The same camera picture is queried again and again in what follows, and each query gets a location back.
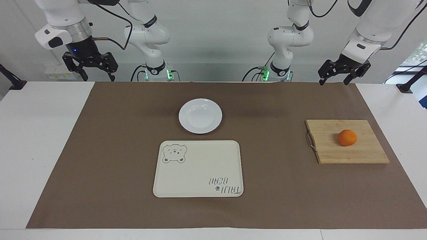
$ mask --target bear face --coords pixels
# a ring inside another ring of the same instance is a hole
[[[178,161],[183,163],[185,161],[185,153],[187,147],[185,145],[172,144],[163,147],[163,162],[169,163],[170,161]]]

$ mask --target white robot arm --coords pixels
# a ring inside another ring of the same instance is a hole
[[[318,73],[320,85],[340,73],[349,73],[344,84],[362,77],[370,68],[368,59],[378,52],[419,5],[420,0],[362,0],[358,8],[348,3],[351,11],[361,17],[337,61],[327,60]]]
[[[169,65],[157,46],[169,42],[169,30],[157,21],[149,0],[128,0],[128,3],[130,15],[142,23],[134,25],[129,43],[142,52],[146,61],[147,79],[169,81],[172,78]],[[130,26],[125,28],[125,36],[129,35],[130,28]]]
[[[116,5],[119,0],[91,0],[101,5]],[[111,53],[101,54],[92,38],[90,24],[79,7],[78,0],[35,0],[43,10],[48,24],[35,37],[44,48],[50,50],[66,45],[62,59],[71,72],[79,73],[83,80],[88,76],[83,67],[97,67],[114,81],[118,65]]]
[[[290,0],[287,16],[293,25],[275,27],[268,34],[275,54],[267,65],[269,77],[266,80],[284,81],[293,58],[289,47],[303,47],[313,41],[314,33],[308,21],[310,14],[307,0]]]

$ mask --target white tray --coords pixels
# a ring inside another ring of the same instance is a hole
[[[165,141],[154,178],[156,197],[238,197],[243,193],[236,141]]]

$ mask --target white tabletop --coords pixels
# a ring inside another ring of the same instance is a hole
[[[25,229],[93,87],[28,82],[0,101],[0,239],[426,239],[421,230]],[[427,205],[427,111],[393,85],[357,85]]]

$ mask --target orange fruit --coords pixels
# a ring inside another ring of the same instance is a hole
[[[352,130],[343,130],[338,134],[338,141],[343,146],[351,146],[356,143],[357,135]]]

